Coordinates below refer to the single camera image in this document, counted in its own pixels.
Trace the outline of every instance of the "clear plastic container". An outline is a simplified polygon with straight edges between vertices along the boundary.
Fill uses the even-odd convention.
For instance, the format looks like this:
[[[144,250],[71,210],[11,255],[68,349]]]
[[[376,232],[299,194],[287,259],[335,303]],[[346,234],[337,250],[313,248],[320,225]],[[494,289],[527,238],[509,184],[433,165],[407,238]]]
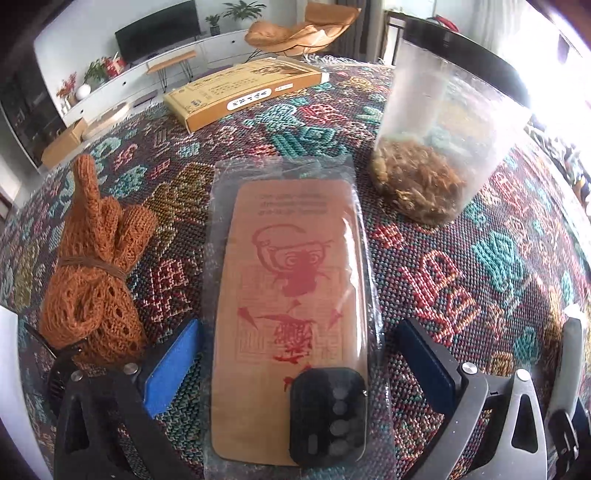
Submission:
[[[378,191],[430,225],[455,219],[530,117],[517,72],[490,51],[423,20],[407,22],[372,154]]]

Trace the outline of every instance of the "white vase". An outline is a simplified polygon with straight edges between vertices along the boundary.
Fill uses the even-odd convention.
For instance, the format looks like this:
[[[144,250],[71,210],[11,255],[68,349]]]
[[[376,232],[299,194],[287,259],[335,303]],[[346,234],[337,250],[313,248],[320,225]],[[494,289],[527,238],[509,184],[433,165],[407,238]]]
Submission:
[[[90,85],[80,85],[78,87],[78,90],[76,91],[76,98],[78,98],[78,100],[84,100],[86,97],[90,95],[90,90]]]
[[[243,18],[236,20],[238,23],[238,30],[248,30],[251,25],[254,23],[252,18]]]

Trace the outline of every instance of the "tv stand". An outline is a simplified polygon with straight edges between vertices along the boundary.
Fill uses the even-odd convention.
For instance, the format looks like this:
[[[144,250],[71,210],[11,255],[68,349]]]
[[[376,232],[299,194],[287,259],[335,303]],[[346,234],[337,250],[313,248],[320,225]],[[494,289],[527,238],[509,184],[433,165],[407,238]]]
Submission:
[[[157,53],[150,59],[143,59],[93,90],[88,97],[63,115],[63,121],[69,126],[84,118],[90,124],[109,108],[121,102],[134,103],[153,90],[162,92],[168,85],[189,81],[194,74],[203,75],[208,70],[243,63],[254,51],[254,48],[244,41],[245,34],[246,30],[238,30],[214,37],[200,37],[196,41]],[[163,64],[166,64],[165,73],[162,67],[158,68]],[[164,78],[159,79],[156,75],[148,74],[148,71],[160,71]]]

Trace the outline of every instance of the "curtain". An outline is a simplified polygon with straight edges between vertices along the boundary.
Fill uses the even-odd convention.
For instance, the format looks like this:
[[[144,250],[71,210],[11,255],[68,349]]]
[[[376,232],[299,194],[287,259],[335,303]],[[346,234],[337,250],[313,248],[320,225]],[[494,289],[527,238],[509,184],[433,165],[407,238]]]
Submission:
[[[358,19],[337,38],[331,50],[342,57],[364,60],[368,43],[369,7],[371,0],[336,0],[338,5],[361,9]]]
[[[518,32],[526,0],[479,0],[466,36],[491,52],[502,55]]]
[[[384,34],[384,0],[368,1],[368,8],[368,42],[365,61],[376,62],[382,49],[382,35]]]

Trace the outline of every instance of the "potted plant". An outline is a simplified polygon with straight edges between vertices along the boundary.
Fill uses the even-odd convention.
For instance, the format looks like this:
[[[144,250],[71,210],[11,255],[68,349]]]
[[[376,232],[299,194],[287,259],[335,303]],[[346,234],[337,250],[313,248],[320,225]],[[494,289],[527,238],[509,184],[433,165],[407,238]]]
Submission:
[[[212,34],[212,37],[220,34],[220,26],[218,25],[220,21],[219,15],[210,15],[209,17],[205,17],[205,21],[211,25],[209,27],[209,31]]]
[[[262,15],[262,9],[266,8],[265,4],[257,4],[256,1],[247,4],[244,0],[240,0],[237,4],[224,3],[228,8],[224,13],[224,17],[232,17],[241,30],[250,28],[252,23]]]
[[[101,83],[109,80],[109,74],[105,69],[103,59],[91,61],[90,65],[88,65],[88,69],[84,74],[84,83],[90,84],[90,80],[93,81],[92,83],[94,84],[94,87],[97,87]]]

